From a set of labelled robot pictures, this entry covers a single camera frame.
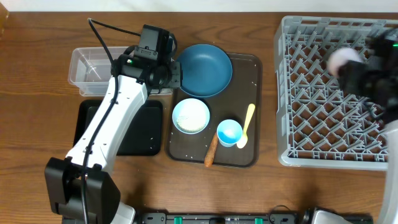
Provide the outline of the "pink cup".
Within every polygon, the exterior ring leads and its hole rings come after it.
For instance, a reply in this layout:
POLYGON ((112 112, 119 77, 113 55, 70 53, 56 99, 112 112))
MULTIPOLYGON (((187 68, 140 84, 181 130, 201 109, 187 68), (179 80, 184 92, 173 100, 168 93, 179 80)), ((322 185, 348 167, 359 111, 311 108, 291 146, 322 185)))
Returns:
POLYGON ((355 49, 338 49, 330 55, 327 61, 327 69, 335 78, 338 78, 338 70, 349 61, 362 62, 362 59, 355 49))

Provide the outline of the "dark blue plate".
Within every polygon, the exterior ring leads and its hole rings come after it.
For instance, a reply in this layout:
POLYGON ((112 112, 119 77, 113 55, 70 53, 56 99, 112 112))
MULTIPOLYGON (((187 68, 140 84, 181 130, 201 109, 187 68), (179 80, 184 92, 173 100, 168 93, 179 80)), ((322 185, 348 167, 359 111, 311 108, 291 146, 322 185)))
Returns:
POLYGON ((225 51, 214 45, 189 46, 178 56, 177 61, 183 72, 180 89, 197 98, 221 93, 233 76, 231 59, 225 51))

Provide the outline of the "blue cup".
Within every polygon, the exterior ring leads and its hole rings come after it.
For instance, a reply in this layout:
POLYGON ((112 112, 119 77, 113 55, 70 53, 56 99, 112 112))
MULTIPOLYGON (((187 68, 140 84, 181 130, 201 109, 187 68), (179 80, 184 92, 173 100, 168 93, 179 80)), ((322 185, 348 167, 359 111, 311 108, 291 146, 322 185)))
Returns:
POLYGON ((237 121, 226 119, 218 125, 216 133, 222 146, 232 147, 241 139, 243 129, 237 121))

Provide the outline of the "yellow plastic spoon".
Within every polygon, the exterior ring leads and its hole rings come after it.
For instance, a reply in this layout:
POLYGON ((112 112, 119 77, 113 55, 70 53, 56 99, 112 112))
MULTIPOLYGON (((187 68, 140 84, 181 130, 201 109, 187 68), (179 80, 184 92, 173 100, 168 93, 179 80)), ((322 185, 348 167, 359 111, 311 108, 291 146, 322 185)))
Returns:
POLYGON ((245 121, 244 121, 244 126, 243 126, 243 135, 241 136, 241 139, 236 143, 236 145, 239 149, 242 149, 247 144, 248 127, 251 122, 251 119, 252 119, 255 109, 256 109, 255 104, 251 103, 248 105, 248 109, 247 109, 246 117, 245 117, 245 121))

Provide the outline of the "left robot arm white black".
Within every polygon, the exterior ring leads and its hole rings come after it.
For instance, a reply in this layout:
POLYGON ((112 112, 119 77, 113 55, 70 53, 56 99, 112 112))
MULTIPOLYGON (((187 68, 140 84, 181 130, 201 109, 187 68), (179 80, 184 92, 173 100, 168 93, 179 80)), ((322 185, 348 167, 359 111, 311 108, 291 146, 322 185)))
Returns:
POLYGON ((121 55, 113 62, 106 95, 64 159, 50 158, 45 181, 53 213, 85 223, 132 223, 136 211, 121 202, 111 178, 132 119, 152 90, 179 88, 182 66, 171 58, 121 55))

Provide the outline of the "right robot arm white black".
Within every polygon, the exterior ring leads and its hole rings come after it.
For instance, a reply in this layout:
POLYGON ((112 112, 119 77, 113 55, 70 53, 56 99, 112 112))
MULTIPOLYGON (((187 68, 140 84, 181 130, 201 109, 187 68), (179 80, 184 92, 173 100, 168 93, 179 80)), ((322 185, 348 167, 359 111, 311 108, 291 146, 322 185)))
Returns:
POLYGON ((374 63, 364 63, 356 50, 340 48, 327 62, 329 72, 337 78, 345 93, 362 96, 379 105, 383 112, 374 116, 386 129, 388 163, 382 207, 378 223, 397 223, 397 39, 384 31, 371 38, 368 48, 374 63))

